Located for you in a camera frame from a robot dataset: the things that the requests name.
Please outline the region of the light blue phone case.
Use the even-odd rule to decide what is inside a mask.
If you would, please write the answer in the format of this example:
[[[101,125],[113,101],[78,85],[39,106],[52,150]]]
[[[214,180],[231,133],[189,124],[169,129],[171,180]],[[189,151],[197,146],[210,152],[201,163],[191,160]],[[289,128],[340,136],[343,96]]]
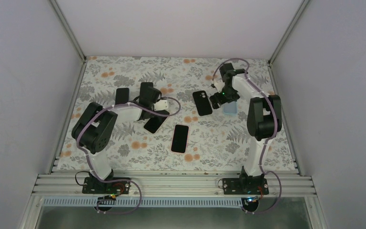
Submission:
[[[237,102],[233,101],[230,103],[225,103],[223,105],[223,113],[225,115],[237,115],[238,113]]]

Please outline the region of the phone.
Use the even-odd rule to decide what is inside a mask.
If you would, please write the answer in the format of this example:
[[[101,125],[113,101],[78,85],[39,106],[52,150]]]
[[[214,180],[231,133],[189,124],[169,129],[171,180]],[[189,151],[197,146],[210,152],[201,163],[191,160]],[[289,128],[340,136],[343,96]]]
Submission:
[[[211,115],[213,113],[206,91],[193,92],[193,99],[199,116]]]
[[[167,117],[163,116],[154,116],[150,118],[145,125],[143,126],[146,131],[148,131],[151,134],[155,134],[158,129],[161,127],[161,125],[164,123],[164,121],[167,119]]]
[[[189,126],[176,125],[173,132],[171,151],[174,153],[185,153],[189,134]]]

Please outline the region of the black smartphone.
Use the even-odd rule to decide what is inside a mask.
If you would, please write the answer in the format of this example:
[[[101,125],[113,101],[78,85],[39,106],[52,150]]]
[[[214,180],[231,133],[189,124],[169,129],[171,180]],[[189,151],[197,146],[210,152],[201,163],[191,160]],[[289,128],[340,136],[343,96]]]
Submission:
[[[129,101],[129,88],[117,88],[115,93],[115,104],[125,104]]]
[[[153,93],[153,83],[152,82],[141,82],[139,98],[149,97]]]

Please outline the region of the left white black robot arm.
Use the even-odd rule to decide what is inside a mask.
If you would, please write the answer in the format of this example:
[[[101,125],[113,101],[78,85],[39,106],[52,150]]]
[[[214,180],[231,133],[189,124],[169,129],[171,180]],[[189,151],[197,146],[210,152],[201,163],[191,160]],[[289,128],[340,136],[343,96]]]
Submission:
[[[143,83],[139,95],[133,100],[114,103],[108,107],[91,102],[72,129],[71,136],[88,163],[88,172],[95,180],[94,186],[101,193],[113,188],[113,169],[103,150],[108,145],[115,124],[140,121],[154,117],[169,117],[169,97],[163,97],[160,90],[151,83]]]

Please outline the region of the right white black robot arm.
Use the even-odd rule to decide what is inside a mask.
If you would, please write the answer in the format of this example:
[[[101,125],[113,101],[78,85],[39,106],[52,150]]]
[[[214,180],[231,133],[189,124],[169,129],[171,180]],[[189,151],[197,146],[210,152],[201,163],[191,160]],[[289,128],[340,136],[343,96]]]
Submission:
[[[244,194],[257,189],[257,181],[264,178],[263,156],[282,127],[281,99],[278,95],[267,95],[248,76],[249,66],[236,69],[231,60],[224,61],[217,70],[221,80],[213,80],[217,92],[210,96],[213,109],[242,98],[248,101],[247,131],[252,137],[246,164],[239,175],[239,188]]]

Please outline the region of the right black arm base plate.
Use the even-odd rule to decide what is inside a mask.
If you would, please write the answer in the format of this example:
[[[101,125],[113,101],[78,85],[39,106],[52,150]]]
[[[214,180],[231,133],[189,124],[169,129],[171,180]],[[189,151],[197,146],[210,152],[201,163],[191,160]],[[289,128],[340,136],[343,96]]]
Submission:
[[[246,181],[241,181],[239,178],[223,178],[222,188],[225,195],[269,194],[269,185],[265,178],[252,178]]]

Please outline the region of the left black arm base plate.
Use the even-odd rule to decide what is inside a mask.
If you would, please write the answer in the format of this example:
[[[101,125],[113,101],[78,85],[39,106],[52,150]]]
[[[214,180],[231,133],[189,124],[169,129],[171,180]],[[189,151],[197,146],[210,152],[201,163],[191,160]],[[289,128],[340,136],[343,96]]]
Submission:
[[[117,180],[116,182],[102,183],[94,177],[86,177],[81,192],[83,194],[104,195],[129,194],[131,179],[118,177]]]

